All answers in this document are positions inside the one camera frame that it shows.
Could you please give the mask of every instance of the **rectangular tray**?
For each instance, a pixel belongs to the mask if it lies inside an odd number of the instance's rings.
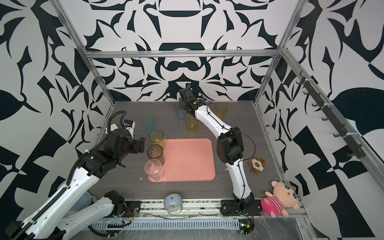
[[[211,181],[216,177],[208,138],[165,139],[163,177],[151,182]]]

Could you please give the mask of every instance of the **pink striped shirt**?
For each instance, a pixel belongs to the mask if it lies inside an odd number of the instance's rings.
[[[276,196],[272,196],[272,197],[265,197],[261,200],[261,205],[262,205],[262,208],[263,210],[268,214],[268,215],[271,215],[271,212],[273,211],[276,215],[276,217],[278,215],[281,214],[281,212],[283,211],[284,209],[284,206],[283,204],[281,203],[281,201],[276,197]]]

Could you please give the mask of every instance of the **clear glass cup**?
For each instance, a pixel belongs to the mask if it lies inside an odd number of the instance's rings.
[[[164,133],[160,130],[156,130],[150,133],[149,140],[151,141],[152,145],[157,144],[160,145],[163,150],[165,149],[165,143],[164,143]]]
[[[176,102],[174,107],[176,109],[177,119],[180,122],[184,121],[187,118],[187,111],[184,108],[180,107],[180,102]]]
[[[141,122],[147,130],[148,134],[156,130],[155,118],[153,116],[145,116],[141,119]]]
[[[149,160],[144,166],[145,173],[155,181],[159,181],[163,177],[161,162],[157,159]]]
[[[215,115],[220,118],[222,121],[224,121],[225,113],[227,112],[227,106],[223,103],[216,103],[215,104]]]
[[[160,161],[161,165],[164,165],[164,155],[163,155],[163,148],[158,145],[152,145],[147,150],[147,155],[150,159],[157,159]]]
[[[195,133],[197,131],[197,125],[199,124],[199,121],[194,116],[188,115],[185,124],[187,125],[187,131],[189,133]]]

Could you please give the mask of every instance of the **plush toy arm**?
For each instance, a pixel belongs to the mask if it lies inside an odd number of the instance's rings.
[[[265,191],[265,195],[266,195],[267,197],[272,197],[272,196],[273,196],[273,194],[270,193],[270,192],[268,192],[268,191]]]
[[[281,213],[283,214],[284,217],[288,217],[289,216],[289,213],[287,212],[287,210],[283,209],[281,211]]]

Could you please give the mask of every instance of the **patterned wallpaper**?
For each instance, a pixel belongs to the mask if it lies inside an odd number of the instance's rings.
[[[116,101],[166,101],[190,85],[210,100],[253,100],[272,57],[99,58]]]
[[[289,51],[383,158],[383,1],[309,0]],[[384,239],[384,192],[281,59],[260,99],[280,164],[318,237]]]
[[[297,0],[62,0],[93,51],[277,48]]]
[[[0,239],[91,148],[110,104],[47,0],[0,0]]]

